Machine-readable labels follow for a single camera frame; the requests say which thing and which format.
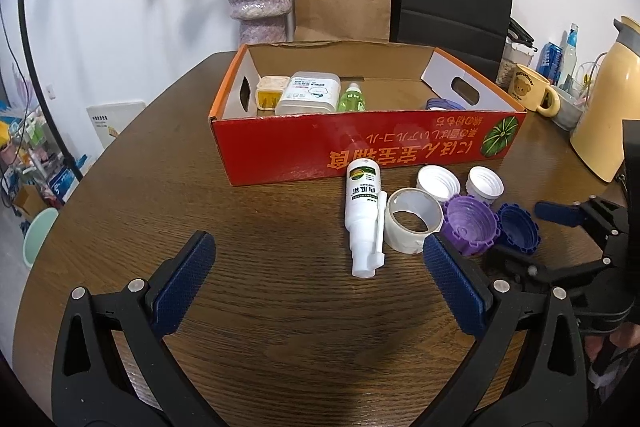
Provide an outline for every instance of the blue gripper pad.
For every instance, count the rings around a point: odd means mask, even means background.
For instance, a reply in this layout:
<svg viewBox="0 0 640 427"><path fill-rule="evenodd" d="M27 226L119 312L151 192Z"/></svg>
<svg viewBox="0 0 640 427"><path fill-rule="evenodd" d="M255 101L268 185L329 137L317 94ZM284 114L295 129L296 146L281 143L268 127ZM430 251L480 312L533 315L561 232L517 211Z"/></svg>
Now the blue gripper pad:
<svg viewBox="0 0 640 427"><path fill-rule="evenodd" d="M176 257L164 261L151 276L146 304L156 336L177 331L215 259L213 236L196 232Z"/></svg>
<svg viewBox="0 0 640 427"><path fill-rule="evenodd" d="M439 233L424 240L422 256L460 329L481 338L486 330L485 315L493 304L484 274Z"/></svg>
<svg viewBox="0 0 640 427"><path fill-rule="evenodd" d="M578 227L584 221L584 214L578 204L559 204L550 201L539 201L533 207L538 219L558 223L566 227Z"/></svg>

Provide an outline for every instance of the blue can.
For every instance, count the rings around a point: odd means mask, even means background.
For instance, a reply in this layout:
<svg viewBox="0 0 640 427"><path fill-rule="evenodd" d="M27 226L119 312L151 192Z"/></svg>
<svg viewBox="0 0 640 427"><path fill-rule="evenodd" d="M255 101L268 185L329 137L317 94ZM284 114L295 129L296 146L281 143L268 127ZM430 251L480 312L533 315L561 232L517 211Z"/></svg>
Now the blue can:
<svg viewBox="0 0 640 427"><path fill-rule="evenodd" d="M562 48L556 46L552 42L548 42L542 49L542 60L538 67L538 73L548 78L552 84L555 84L560 71L560 61L562 60Z"/></svg>

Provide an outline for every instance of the metal screw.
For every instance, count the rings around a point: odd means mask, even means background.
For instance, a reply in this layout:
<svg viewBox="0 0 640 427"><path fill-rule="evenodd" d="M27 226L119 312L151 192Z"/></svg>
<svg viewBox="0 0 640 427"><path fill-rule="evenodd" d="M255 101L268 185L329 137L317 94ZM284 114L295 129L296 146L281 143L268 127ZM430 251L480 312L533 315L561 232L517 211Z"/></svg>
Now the metal screw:
<svg viewBox="0 0 640 427"><path fill-rule="evenodd" d="M494 288L500 293L507 293L510 290L511 286L509 286L509 283L507 281L498 279L494 281Z"/></svg>
<svg viewBox="0 0 640 427"><path fill-rule="evenodd" d="M78 288L71 292L71 298L77 301L78 299L84 297L84 293L84 288L82 288L82 286L78 286Z"/></svg>
<svg viewBox="0 0 640 427"><path fill-rule="evenodd" d="M142 279L133 279L127 288L130 292L139 292L145 287L145 282Z"/></svg>
<svg viewBox="0 0 640 427"><path fill-rule="evenodd" d="M566 291L564 291L564 288L556 286L554 288L554 296L560 300L566 299Z"/></svg>

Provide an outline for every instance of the wood grain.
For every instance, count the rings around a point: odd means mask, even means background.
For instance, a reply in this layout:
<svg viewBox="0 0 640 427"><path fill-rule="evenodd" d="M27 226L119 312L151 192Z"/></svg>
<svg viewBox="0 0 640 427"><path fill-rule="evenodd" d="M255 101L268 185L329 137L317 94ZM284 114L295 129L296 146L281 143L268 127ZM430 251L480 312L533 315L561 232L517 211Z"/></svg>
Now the wood grain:
<svg viewBox="0 0 640 427"><path fill-rule="evenodd" d="M154 101L104 152L60 214L27 282L14 368L50 413L54 346L68 293L149 277L194 230L216 238L217 261L166 342L231 427L405 426L430 403L472 339L455 324L420 256L386 250L375 278L351 277L341 178L231 187L207 115L231 60L217 54ZM259 168L260 158L256 158ZM601 193L555 125L530 114L504 160L484 163L502 200L531 209ZM465 182L473 165L453 166ZM417 167L387 169L391 194ZM596 259L582 230L541 224L539 259ZM510 349L486 400L513 365ZM138 392L149 401L126 346Z"/></svg>

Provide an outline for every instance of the watermelon graphic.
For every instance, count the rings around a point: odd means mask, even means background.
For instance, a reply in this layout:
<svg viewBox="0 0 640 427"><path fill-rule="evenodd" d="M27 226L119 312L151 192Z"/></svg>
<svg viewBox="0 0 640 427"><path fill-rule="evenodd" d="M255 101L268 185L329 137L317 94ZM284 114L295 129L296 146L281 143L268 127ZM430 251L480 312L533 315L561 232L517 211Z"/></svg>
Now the watermelon graphic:
<svg viewBox="0 0 640 427"><path fill-rule="evenodd" d="M500 120L484 137L480 149L482 156L491 158L491 156L497 155L513 141L517 130L518 120L515 116L508 116L504 120Z"/></svg>

